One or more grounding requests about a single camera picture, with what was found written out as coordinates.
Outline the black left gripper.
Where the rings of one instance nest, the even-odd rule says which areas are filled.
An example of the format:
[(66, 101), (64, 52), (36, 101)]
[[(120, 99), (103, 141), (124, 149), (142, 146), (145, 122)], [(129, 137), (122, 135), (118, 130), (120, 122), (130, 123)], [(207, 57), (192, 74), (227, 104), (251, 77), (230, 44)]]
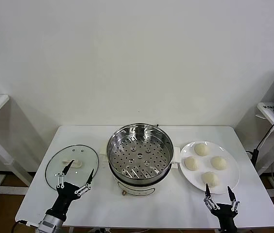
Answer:
[(77, 200), (91, 189), (91, 182), (93, 179), (94, 169), (92, 169), (88, 180), (82, 187), (78, 187), (74, 184), (64, 181), (66, 174), (68, 173), (74, 160), (71, 160), (62, 170), (62, 172), (57, 173), (57, 186), (56, 190), (58, 197), (53, 204), (52, 208), (46, 211), (47, 215), (56, 217), (60, 220), (67, 219), (67, 212), (72, 201)]

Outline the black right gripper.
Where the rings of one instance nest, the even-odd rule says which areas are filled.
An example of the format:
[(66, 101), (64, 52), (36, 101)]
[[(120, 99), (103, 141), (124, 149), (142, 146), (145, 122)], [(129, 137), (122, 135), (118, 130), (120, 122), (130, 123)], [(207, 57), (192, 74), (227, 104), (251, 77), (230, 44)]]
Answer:
[(229, 186), (227, 187), (227, 190), (231, 205), (221, 203), (216, 204), (211, 198), (210, 189), (206, 183), (204, 203), (206, 204), (207, 208), (211, 210), (211, 214), (218, 218), (221, 233), (237, 233), (237, 227), (235, 226), (234, 218), (238, 214), (237, 208), (240, 202), (236, 199), (234, 192)]

